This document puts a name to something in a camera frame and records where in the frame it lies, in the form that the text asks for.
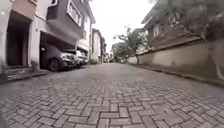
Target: tree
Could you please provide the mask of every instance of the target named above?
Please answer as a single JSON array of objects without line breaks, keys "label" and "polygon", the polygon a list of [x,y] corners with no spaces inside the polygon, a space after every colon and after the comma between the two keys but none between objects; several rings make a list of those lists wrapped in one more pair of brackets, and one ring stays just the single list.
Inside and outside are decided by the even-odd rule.
[{"label": "tree", "polygon": [[157,14],[172,13],[185,30],[202,39],[210,37],[209,34],[216,36],[222,33],[219,30],[224,26],[223,0],[159,0],[155,10]]},{"label": "tree", "polygon": [[139,55],[138,55],[138,50],[141,47],[147,47],[148,42],[145,36],[140,34],[137,31],[132,31],[131,28],[127,28],[126,35],[117,35],[115,38],[120,39],[123,41],[124,44],[128,47],[128,49],[131,50],[132,55],[135,55],[137,58],[137,64],[139,64]]},{"label": "tree", "polygon": [[130,57],[131,55],[131,50],[129,49],[127,44],[123,42],[114,44],[112,50],[114,53],[114,59],[116,61],[127,61],[128,57]]}]

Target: car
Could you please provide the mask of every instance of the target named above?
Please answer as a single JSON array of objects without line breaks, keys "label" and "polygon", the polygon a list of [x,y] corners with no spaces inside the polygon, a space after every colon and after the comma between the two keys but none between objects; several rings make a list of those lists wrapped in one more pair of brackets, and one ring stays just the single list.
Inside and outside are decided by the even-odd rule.
[{"label": "car", "polygon": [[67,70],[77,65],[73,54],[63,52],[50,44],[40,46],[40,65],[52,72]]},{"label": "car", "polygon": [[77,62],[76,67],[79,68],[79,67],[82,67],[82,66],[84,66],[88,63],[87,57],[81,51],[75,50],[75,49],[66,49],[64,51],[74,55],[75,60]]}]

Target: overcast sky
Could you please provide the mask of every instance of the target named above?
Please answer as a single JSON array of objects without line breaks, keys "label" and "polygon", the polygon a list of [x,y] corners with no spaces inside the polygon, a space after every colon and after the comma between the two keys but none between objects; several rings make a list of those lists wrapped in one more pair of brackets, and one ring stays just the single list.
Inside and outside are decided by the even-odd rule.
[{"label": "overcast sky", "polygon": [[125,32],[125,26],[142,27],[141,21],[151,9],[148,0],[93,0],[90,2],[96,19],[94,28],[106,39],[107,52],[117,43],[113,36]]}]

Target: building facade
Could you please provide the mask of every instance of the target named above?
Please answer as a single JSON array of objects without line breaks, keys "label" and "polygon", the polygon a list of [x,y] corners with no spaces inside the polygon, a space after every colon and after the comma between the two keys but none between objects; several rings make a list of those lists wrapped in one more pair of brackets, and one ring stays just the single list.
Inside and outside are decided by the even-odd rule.
[{"label": "building facade", "polygon": [[95,23],[89,0],[2,0],[0,14],[0,74],[38,71],[44,43],[89,55]]},{"label": "building facade", "polygon": [[101,38],[101,32],[97,29],[93,29],[90,58],[97,63],[101,62]]}]

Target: paved street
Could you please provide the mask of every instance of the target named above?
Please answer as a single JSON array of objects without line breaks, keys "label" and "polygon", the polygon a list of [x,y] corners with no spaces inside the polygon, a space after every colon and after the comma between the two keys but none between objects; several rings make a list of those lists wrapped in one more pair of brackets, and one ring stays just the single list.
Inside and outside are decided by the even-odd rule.
[{"label": "paved street", "polygon": [[224,128],[224,89],[122,64],[1,85],[0,97],[10,128]]}]

